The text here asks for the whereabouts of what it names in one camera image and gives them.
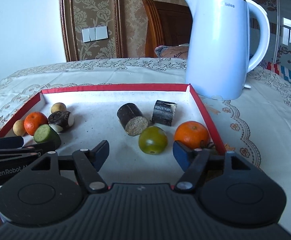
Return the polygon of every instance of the light switch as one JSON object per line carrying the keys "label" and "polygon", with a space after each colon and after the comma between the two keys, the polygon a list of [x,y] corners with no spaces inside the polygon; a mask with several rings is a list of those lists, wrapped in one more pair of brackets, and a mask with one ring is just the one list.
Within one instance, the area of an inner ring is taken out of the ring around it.
{"label": "light switch", "polygon": [[89,28],[89,32],[90,32],[90,41],[95,41],[95,28]]}
{"label": "light switch", "polygon": [[106,26],[95,27],[96,40],[102,40],[108,38],[108,29]]}
{"label": "light switch", "polygon": [[82,40],[83,40],[83,42],[90,41],[89,29],[82,29]]}

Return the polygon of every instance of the wooden door frame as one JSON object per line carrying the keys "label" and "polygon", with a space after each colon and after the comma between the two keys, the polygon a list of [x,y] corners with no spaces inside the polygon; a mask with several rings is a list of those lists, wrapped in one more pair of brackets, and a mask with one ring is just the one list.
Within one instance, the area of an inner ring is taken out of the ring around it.
{"label": "wooden door frame", "polygon": [[[115,51],[117,58],[126,56],[124,42],[123,0],[112,0]],[[73,0],[59,0],[62,36],[66,61],[79,60],[75,36]]]}

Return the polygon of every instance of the white kettle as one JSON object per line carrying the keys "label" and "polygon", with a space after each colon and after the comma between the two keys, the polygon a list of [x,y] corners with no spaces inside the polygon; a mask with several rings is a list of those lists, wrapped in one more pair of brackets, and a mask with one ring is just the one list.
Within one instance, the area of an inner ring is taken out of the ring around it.
{"label": "white kettle", "polygon": [[[205,97],[238,98],[247,73],[261,62],[269,46],[266,11],[252,0],[185,1],[193,18],[186,83]],[[250,12],[260,26],[260,43],[249,60]]]}

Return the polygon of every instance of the pillow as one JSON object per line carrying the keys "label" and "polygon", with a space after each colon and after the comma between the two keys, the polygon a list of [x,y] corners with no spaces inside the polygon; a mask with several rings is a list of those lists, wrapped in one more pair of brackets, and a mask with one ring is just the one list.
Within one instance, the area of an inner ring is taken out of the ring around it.
{"label": "pillow", "polygon": [[173,57],[173,58],[188,58],[189,45],[182,44],[180,46],[158,46],[154,52],[157,57]]}

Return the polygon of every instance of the white lace tablecloth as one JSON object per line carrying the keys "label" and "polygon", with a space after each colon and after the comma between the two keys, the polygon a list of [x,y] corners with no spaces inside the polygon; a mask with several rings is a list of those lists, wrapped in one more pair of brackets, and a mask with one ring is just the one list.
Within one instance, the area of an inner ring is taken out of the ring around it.
{"label": "white lace tablecloth", "polygon": [[[184,83],[186,61],[101,59],[20,70],[0,82],[0,128],[41,89],[115,83]],[[287,206],[281,225],[291,233],[291,84],[257,67],[240,98],[201,98],[227,144],[281,185]]]}

